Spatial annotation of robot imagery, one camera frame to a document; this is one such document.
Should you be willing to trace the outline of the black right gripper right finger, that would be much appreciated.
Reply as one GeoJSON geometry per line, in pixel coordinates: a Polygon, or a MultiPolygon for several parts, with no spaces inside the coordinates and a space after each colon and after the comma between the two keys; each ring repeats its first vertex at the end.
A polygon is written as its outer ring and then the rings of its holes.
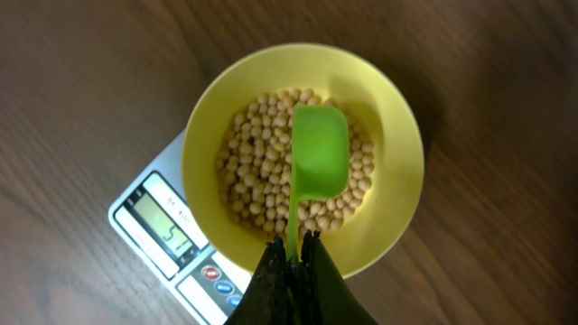
{"type": "Polygon", "coordinates": [[[377,325],[350,292],[320,239],[308,230],[302,260],[294,271],[294,298],[300,324],[377,325]]]}

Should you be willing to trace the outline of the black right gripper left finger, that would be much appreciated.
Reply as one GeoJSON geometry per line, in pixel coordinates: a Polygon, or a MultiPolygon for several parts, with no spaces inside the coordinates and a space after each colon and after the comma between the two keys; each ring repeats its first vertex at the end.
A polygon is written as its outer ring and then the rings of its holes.
{"type": "Polygon", "coordinates": [[[225,325],[286,325],[293,323],[284,241],[266,243],[251,281],[239,305],[225,325]]]}

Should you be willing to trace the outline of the green plastic measuring scoop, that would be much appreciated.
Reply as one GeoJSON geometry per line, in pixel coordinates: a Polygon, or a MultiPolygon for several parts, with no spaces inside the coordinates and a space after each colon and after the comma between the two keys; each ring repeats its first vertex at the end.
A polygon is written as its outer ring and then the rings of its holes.
{"type": "Polygon", "coordinates": [[[292,179],[287,230],[287,259],[298,259],[298,206],[342,193],[349,177],[349,128],[336,107],[298,105],[292,129],[292,179]]]}

